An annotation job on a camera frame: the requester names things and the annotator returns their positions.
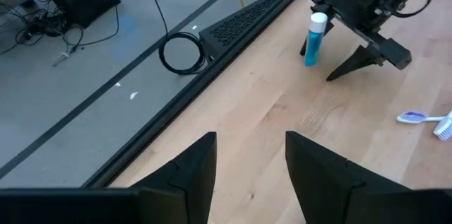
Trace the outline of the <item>purple white toothbrush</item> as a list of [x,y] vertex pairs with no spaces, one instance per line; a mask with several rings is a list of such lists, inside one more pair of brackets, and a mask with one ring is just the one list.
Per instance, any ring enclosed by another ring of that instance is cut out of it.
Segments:
[[422,122],[440,122],[444,117],[431,117],[423,112],[407,111],[396,117],[397,122],[419,124]]
[[441,141],[452,137],[452,110],[436,125],[434,135]]

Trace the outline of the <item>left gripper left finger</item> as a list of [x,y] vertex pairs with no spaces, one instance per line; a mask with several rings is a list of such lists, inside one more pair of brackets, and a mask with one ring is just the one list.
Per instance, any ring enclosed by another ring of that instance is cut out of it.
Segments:
[[217,134],[206,133],[178,156],[133,184],[135,224],[207,224],[215,186]]

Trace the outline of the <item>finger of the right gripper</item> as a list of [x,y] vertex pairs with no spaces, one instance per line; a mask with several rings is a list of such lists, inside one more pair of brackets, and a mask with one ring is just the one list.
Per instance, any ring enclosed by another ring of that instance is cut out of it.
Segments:
[[329,17],[311,17],[308,35],[300,51],[302,56],[315,57],[320,50],[323,36],[332,29],[333,24]]
[[384,58],[375,47],[368,45],[367,47],[359,46],[353,54],[346,59],[338,68],[336,68],[327,78],[327,81],[333,81],[347,73],[362,69],[366,66],[379,65],[384,63]]

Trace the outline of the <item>blue mouthwash bottle white cap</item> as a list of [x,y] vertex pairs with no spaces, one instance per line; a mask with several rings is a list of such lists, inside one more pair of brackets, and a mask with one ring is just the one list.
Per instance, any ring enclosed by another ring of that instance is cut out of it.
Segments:
[[304,52],[304,65],[313,66],[316,64],[320,50],[321,41],[326,30],[328,16],[325,13],[316,12],[310,17],[311,24],[307,35],[307,45]]

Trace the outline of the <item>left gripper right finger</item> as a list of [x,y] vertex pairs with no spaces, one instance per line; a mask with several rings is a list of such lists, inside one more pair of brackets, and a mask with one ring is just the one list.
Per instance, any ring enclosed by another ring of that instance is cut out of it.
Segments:
[[285,133],[285,159],[307,224],[345,224],[354,193],[410,190],[295,131]]

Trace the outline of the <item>black perforated metal box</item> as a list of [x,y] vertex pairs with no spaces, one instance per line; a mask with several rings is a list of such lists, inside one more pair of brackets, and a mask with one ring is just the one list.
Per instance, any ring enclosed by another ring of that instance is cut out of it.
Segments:
[[257,0],[245,8],[223,18],[200,31],[204,54],[218,59],[230,47],[240,41],[250,29],[261,22],[279,0]]

